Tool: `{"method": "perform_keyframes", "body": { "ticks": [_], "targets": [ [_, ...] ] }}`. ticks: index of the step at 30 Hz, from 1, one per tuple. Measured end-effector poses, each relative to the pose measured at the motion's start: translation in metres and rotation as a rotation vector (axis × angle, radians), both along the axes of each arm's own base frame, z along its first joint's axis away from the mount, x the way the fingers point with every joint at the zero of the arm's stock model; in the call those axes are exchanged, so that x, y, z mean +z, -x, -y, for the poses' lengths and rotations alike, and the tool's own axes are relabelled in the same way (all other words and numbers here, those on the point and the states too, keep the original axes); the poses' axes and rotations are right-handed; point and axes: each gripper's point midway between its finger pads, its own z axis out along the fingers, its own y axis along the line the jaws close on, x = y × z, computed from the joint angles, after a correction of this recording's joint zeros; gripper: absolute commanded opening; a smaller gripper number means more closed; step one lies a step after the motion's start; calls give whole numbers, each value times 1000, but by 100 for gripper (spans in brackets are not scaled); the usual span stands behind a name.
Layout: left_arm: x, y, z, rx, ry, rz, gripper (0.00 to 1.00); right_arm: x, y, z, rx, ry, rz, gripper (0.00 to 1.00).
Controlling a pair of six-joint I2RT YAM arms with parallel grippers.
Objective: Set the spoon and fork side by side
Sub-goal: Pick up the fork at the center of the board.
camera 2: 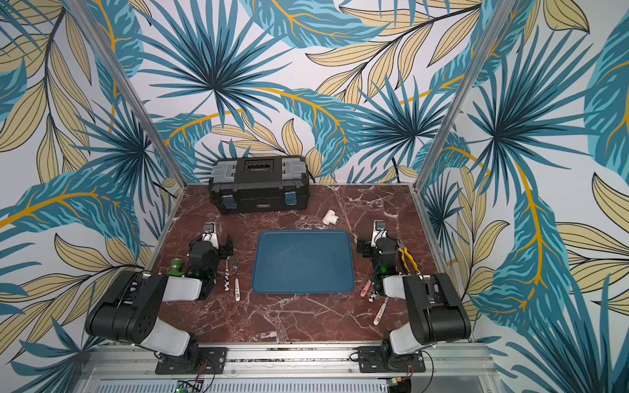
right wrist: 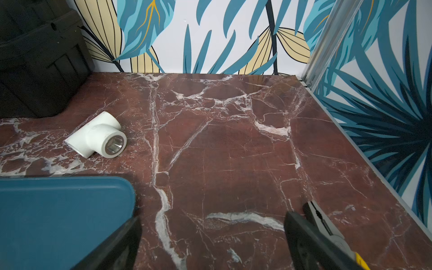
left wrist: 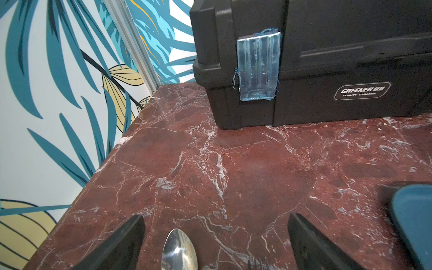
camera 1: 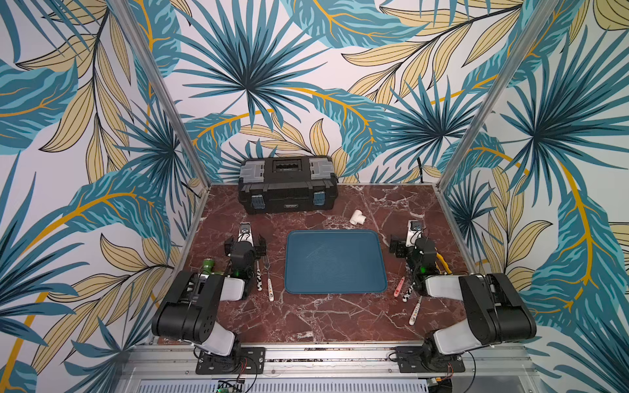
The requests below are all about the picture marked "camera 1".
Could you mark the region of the white cartoon handle fork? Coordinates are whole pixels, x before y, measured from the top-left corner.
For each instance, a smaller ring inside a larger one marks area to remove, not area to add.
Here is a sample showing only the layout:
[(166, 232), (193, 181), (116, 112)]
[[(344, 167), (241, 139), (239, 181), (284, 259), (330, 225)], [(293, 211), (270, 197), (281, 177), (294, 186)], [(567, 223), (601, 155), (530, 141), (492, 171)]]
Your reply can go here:
[(268, 255), (265, 256), (264, 265), (265, 265), (265, 272), (266, 272), (266, 277), (267, 277), (268, 298), (270, 302), (274, 302), (275, 292), (274, 292), (273, 283), (272, 283), (270, 259)]

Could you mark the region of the white cartoon handle spoon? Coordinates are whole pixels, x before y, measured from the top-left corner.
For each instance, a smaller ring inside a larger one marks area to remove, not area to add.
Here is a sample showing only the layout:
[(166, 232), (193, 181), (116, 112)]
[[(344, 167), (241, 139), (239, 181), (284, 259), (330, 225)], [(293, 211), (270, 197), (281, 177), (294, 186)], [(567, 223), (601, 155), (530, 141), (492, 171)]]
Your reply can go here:
[(419, 316), (419, 311), (421, 309), (422, 300), (423, 298), (422, 296), (420, 296), (417, 302), (415, 303), (414, 309), (410, 315), (409, 326), (414, 326), (416, 324), (417, 318)]

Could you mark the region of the cow pattern handle fork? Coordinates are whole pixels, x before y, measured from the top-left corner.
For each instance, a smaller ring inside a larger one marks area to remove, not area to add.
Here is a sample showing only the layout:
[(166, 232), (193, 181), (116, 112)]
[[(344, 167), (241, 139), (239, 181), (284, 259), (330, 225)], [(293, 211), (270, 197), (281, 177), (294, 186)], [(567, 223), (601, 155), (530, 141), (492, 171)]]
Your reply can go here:
[(257, 291), (262, 291), (263, 283), (262, 283), (262, 275), (261, 275), (261, 268), (260, 268), (260, 260), (256, 261), (256, 280), (257, 280)]

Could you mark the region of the cow pattern handle spoon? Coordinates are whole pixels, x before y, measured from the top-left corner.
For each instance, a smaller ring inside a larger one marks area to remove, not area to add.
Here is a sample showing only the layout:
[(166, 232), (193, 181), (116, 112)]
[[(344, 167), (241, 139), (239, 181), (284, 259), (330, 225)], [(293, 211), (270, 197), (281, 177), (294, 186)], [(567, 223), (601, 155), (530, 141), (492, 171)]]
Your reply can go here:
[(414, 292), (414, 287), (413, 287), (413, 286), (410, 286), (410, 287), (406, 290), (406, 292), (405, 292), (405, 294), (404, 294), (404, 296), (403, 296), (403, 298), (402, 298), (402, 301), (403, 301), (404, 303), (406, 303), (407, 301), (409, 301), (409, 299), (410, 299), (410, 297), (412, 296), (413, 292)]

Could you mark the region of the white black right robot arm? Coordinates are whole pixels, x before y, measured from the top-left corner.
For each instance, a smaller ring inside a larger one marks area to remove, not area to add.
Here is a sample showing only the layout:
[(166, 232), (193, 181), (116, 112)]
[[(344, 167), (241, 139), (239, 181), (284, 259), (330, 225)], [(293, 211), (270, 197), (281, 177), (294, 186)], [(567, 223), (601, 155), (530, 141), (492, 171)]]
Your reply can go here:
[(417, 237), (412, 244), (391, 237), (389, 252), (404, 259), (409, 268), (405, 300), (416, 293), (422, 299), (460, 301), (465, 308), (463, 321), (431, 332), (424, 339), (423, 351), (430, 360), (537, 335), (531, 312), (505, 274), (455, 275), (428, 237)]

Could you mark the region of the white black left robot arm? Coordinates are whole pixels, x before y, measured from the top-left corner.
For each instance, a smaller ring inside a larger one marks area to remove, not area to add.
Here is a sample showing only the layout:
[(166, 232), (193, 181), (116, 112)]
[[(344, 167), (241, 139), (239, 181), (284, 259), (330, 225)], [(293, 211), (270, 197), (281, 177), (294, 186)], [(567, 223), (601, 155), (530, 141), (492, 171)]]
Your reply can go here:
[(222, 302), (242, 301), (251, 293), (255, 266), (266, 255), (266, 240), (241, 235), (224, 244), (231, 265), (226, 273), (179, 272), (152, 317), (152, 335), (187, 342), (208, 355), (234, 357), (235, 333), (218, 322)]

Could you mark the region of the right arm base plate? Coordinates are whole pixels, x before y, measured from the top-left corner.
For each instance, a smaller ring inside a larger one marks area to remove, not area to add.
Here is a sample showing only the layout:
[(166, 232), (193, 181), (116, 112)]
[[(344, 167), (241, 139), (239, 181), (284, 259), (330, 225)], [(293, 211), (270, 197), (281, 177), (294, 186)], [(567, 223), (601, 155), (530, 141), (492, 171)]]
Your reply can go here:
[(398, 365), (400, 373), (450, 375), (465, 371), (461, 355), (442, 355), (425, 346), (398, 346), (389, 360)]

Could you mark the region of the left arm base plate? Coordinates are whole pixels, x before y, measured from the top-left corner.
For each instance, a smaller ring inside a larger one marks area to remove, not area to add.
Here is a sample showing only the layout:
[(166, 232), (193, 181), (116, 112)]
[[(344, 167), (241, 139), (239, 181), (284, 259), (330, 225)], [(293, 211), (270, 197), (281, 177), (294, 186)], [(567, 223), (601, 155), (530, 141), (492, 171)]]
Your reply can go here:
[(241, 347), (230, 355), (203, 352), (198, 359), (196, 375), (259, 375), (265, 369), (265, 347)]

